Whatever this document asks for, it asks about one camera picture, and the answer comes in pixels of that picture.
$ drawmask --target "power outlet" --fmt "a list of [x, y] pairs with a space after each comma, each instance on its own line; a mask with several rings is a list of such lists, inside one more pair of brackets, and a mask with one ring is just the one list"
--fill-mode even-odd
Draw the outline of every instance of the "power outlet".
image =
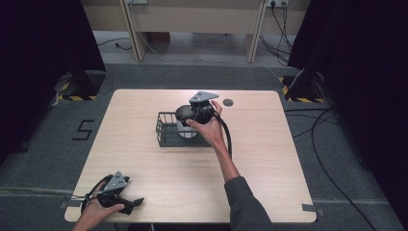
[[268, 0], [268, 7], [271, 6], [272, 1], [275, 2], [275, 8], [282, 8], [284, 3], [286, 6], [289, 4], [289, 0]]

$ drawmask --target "wooden table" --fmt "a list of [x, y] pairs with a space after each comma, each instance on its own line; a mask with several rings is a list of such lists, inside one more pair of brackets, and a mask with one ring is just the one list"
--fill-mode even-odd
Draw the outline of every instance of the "wooden table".
[[[313, 222], [312, 204], [280, 98], [271, 90], [205, 90], [219, 94], [232, 136], [233, 161], [273, 222]], [[144, 197], [130, 216], [110, 222], [229, 222], [229, 206], [211, 147], [160, 147], [159, 112], [175, 112], [198, 90], [117, 90], [102, 121], [74, 194], [83, 195], [105, 175], [130, 176], [121, 193]], [[78, 207], [65, 219], [76, 221]]]

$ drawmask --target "yellow and black tape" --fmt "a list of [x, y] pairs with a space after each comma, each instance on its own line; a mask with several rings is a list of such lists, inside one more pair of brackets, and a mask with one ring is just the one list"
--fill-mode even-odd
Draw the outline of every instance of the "yellow and black tape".
[[59, 97], [59, 100], [72, 100], [72, 101], [84, 101], [84, 100], [95, 100], [96, 95], [73, 95], [73, 90], [69, 90], [72, 85], [70, 85], [70, 82], [67, 82], [64, 84], [62, 90], [61, 90], [61, 95]]
[[96, 96], [60, 95], [60, 100], [84, 101], [95, 100]]
[[279, 80], [283, 85], [282, 91], [283, 91], [283, 94], [285, 95], [285, 99], [288, 100], [289, 102], [300, 102], [300, 103], [323, 103], [324, 102], [324, 100], [319, 96], [317, 97], [293, 96], [291, 94], [291, 89], [288, 89], [288, 86], [284, 85], [285, 77], [280, 77]]

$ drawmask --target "table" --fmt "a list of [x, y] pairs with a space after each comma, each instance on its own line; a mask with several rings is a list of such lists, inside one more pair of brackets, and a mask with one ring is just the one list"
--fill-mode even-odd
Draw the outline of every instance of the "table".
[[246, 58], [255, 59], [265, 0], [148, 0], [147, 5], [120, 0], [135, 58], [142, 61], [145, 32], [242, 34]]
[[[204, 90], [219, 94], [231, 133], [233, 161], [273, 222], [313, 222], [316, 213], [279, 95], [271, 90]], [[222, 173], [211, 147], [160, 147], [159, 112], [175, 112], [198, 90], [117, 90], [103, 118], [74, 194], [83, 195], [105, 175], [130, 176], [121, 193], [144, 197], [130, 216], [107, 222], [229, 222]], [[76, 221], [78, 207], [65, 219]]]

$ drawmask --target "wrist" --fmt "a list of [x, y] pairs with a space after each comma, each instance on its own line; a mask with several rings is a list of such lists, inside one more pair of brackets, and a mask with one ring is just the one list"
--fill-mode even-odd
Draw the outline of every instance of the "wrist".
[[217, 155], [229, 156], [228, 148], [223, 141], [213, 143], [212, 147]]

